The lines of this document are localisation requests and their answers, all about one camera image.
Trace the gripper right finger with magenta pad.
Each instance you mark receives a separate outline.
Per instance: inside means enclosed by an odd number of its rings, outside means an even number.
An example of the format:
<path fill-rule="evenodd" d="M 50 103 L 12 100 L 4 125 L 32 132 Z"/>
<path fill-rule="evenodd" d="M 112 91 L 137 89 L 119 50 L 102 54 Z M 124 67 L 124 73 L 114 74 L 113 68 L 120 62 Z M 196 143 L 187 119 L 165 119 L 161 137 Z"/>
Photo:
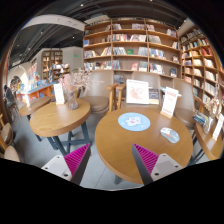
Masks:
<path fill-rule="evenodd" d="M 132 155 L 144 185 L 182 169 L 168 154 L 156 154 L 137 144 L 132 144 Z"/>

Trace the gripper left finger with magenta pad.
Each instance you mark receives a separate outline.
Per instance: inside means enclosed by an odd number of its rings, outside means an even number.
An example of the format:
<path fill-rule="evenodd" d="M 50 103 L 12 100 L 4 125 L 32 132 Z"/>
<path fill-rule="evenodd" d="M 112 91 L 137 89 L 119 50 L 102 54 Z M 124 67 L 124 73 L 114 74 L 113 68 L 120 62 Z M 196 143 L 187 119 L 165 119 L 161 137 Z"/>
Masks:
<path fill-rule="evenodd" d="M 56 155 L 42 169 L 79 185 L 82 181 L 90 154 L 90 145 L 86 144 L 66 156 Z"/>

